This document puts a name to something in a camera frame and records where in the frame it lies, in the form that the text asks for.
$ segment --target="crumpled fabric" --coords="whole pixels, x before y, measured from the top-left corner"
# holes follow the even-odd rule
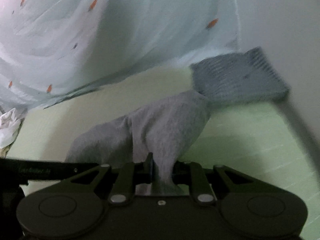
[[[21,112],[15,108],[0,116],[0,151],[1,157],[5,157],[8,146],[14,142],[21,124]]]
[[[47,107],[173,59],[188,66],[188,53],[236,50],[235,1],[0,0],[0,105]]]
[[[152,152],[156,181],[138,185],[136,194],[181,194],[172,182],[173,165],[199,137],[211,112],[211,102],[194,90],[164,98],[80,135],[66,162],[121,168],[127,162],[143,162]]]

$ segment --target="light green mat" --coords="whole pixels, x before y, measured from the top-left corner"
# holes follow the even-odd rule
[[[320,237],[319,175],[272,104],[216,111],[180,161],[197,161],[205,168],[223,164],[295,193],[309,213],[301,236]]]
[[[154,68],[26,117],[7,158],[63,161],[72,141],[94,125],[192,87],[189,69]],[[216,111],[182,161],[205,168],[224,164],[285,188],[307,204],[305,240],[320,238],[320,189],[316,169],[275,106],[233,106]],[[31,182],[26,194],[52,183]]]

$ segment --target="white plastic bag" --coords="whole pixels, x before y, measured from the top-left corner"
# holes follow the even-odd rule
[[[12,144],[18,135],[21,124],[20,114],[16,109],[0,116],[0,150]]]

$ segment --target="grey towel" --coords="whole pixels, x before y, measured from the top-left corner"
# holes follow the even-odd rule
[[[211,110],[211,102],[194,90],[156,101],[80,135],[66,162],[108,163],[120,168],[130,161],[142,162],[152,152],[156,182],[140,185],[136,194],[179,194],[171,179],[173,165],[198,138]]]
[[[260,47],[207,58],[191,68],[194,89],[215,106],[278,100],[289,92]]]

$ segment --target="green surface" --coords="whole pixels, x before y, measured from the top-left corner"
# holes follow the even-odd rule
[[[305,240],[320,238],[319,174],[272,104],[215,111],[180,161],[196,161],[205,168],[223,164],[295,193],[308,206],[301,236]]]

